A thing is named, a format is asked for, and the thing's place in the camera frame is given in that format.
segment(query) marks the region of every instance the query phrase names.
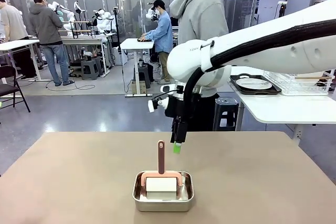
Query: jeans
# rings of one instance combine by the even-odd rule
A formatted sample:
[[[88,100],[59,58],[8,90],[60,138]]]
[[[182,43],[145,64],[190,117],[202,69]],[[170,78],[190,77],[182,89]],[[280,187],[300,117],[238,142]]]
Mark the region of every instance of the jeans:
[[[58,63],[61,68],[62,74],[62,81],[63,84],[69,83],[69,70],[68,70],[68,59],[64,52],[63,45],[49,45],[49,46],[42,46],[42,50],[44,52],[44,56],[46,57],[49,71],[54,79],[54,83],[56,85],[60,85],[61,81],[59,80],[56,68],[55,68],[55,57],[58,60]]]

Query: gray hoodie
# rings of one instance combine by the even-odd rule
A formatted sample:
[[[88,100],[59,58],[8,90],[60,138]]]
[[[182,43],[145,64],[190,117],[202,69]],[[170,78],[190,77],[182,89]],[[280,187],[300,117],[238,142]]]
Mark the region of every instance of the gray hoodie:
[[[174,0],[170,15],[178,22],[178,43],[192,39],[208,40],[229,32],[222,0]],[[215,88],[202,88],[202,97],[215,95]]]
[[[40,4],[33,5],[29,11],[31,28],[40,44],[60,44],[62,40],[57,28],[62,28],[63,23],[57,14],[51,8]]]

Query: white desk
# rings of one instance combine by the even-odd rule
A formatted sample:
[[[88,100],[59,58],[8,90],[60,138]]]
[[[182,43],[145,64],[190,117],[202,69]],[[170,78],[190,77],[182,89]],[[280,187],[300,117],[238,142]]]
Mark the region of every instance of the white desk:
[[[135,67],[135,82],[136,82],[136,94],[126,94],[126,97],[151,97],[152,94],[140,94],[140,81],[139,81],[139,71],[138,71],[138,52],[143,54],[144,49],[152,49],[154,46],[154,41],[151,42],[138,42],[138,39],[126,39],[121,43],[120,48],[122,50],[133,50],[134,49],[134,67]]]
[[[36,51],[38,51],[38,47],[37,47],[37,43],[39,43],[40,41],[38,39],[23,39],[23,40],[14,40],[14,41],[9,41],[6,43],[2,43],[0,44],[0,51],[8,51],[10,54],[12,54],[13,52],[15,52],[15,48],[18,47],[24,47],[24,46],[29,46],[30,49],[30,56],[33,60],[33,64],[34,64],[34,68],[36,71],[36,75],[37,75],[37,79],[36,80],[29,80],[29,81],[51,81],[51,80],[42,80],[41,79],[41,75],[40,72],[38,71],[38,67],[37,67],[37,61],[35,58],[35,53],[33,50],[33,46],[35,46]]]
[[[107,68],[105,49],[104,44],[108,42],[108,39],[105,35],[96,35],[95,38],[91,36],[79,36],[78,38],[73,38],[72,36],[61,36],[63,45],[87,45],[87,46],[101,46],[101,53],[103,55],[103,64],[104,64],[104,74],[101,77],[105,77],[110,73],[110,70]]]
[[[241,73],[263,74],[263,70],[233,67],[232,75]],[[305,124],[336,124],[336,101],[326,95],[243,95],[231,84],[241,99],[236,130],[242,128],[244,108],[261,123],[294,124],[293,140],[298,144]]]

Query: sneaker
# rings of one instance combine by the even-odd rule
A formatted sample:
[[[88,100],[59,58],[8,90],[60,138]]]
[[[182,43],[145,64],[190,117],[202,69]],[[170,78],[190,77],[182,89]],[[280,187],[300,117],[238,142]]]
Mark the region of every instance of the sneaker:
[[[70,84],[74,84],[74,81],[70,80],[68,83],[63,83],[63,86],[67,86],[67,85],[70,85]]]
[[[170,84],[170,83],[171,83],[171,81],[166,81],[166,80],[160,80],[160,81],[158,81],[159,85],[166,85],[166,84]]]

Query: dish rack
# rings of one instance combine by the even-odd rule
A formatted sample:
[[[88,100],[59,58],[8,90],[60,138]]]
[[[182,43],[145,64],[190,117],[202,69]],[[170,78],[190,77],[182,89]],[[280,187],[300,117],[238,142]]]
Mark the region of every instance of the dish rack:
[[[298,74],[265,71],[264,76],[282,89],[283,95],[328,95],[334,76],[323,72],[321,79],[298,79]]]

